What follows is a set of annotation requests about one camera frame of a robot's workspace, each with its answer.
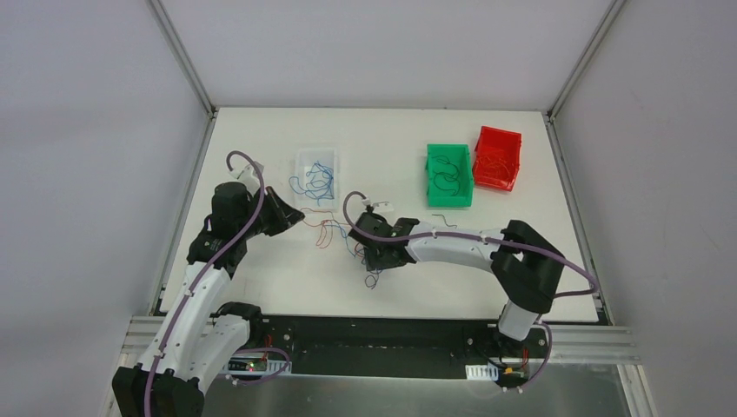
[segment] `white tabletop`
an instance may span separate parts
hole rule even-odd
[[[481,126],[522,133],[521,169],[512,192],[475,188],[470,208],[436,209],[427,205],[428,143],[466,143],[472,150]],[[357,189],[373,202],[389,201],[389,217],[415,217],[461,228],[503,228],[510,219],[529,223],[569,260],[581,265],[581,253],[563,194],[542,115],[536,112],[403,110],[403,109],[220,109],[196,184],[194,199],[179,242],[167,288],[178,290],[187,265],[189,244],[210,212],[215,186],[232,181],[225,156],[233,149],[265,166],[267,185],[287,203],[294,193],[298,149],[317,145],[338,148],[335,180],[342,199]],[[244,162],[234,165],[242,167]],[[349,206],[355,220],[359,199]],[[329,215],[308,215],[313,224]],[[490,271],[425,262],[390,269],[375,289],[367,273],[337,234],[328,248],[315,246],[318,228],[300,223],[275,236],[257,236],[241,261],[223,301],[260,306],[265,314],[310,314],[368,317],[494,319],[507,296]],[[350,247],[355,242],[350,240]],[[585,289],[586,281],[570,269],[559,291]],[[175,291],[165,291],[168,311]],[[596,321],[590,296],[557,300],[545,317],[552,321]]]

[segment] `gray wall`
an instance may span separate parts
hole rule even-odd
[[[610,0],[164,0],[221,106],[548,109]]]
[[[97,415],[206,117],[143,0],[0,4],[0,415]]]
[[[596,267],[664,416],[734,415],[737,2],[629,2],[558,119]]]

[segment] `green bin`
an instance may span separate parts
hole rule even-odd
[[[468,145],[429,144],[428,205],[470,207],[474,199],[474,175]]]

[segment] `wire in bin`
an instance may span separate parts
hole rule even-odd
[[[305,174],[304,184],[300,184],[300,178],[298,176],[292,175],[289,178],[289,186],[296,194],[305,195],[312,200],[317,200],[317,205],[319,206],[320,200],[335,199],[333,180],[333,169],[317,161]]]
[[[461,169],[452,163],[447,156],[436,156],[433,160],[442,165],[447,165],[449,169],[453,169],[455,171],[433,171],[433,184],[435,187],[441,191],[451,191],[453,193],[452,195],[458,195],[461,191],[461,182],[458,180],[458,176],[461,174]],[[441,183],[445,183],[442,187],[438,184],[438,177],[440,177]]]

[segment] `red bin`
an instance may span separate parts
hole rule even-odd
[[[521,147],[521,133],[482,126],[475,148],[475,184],[511,191],[520,171]]]

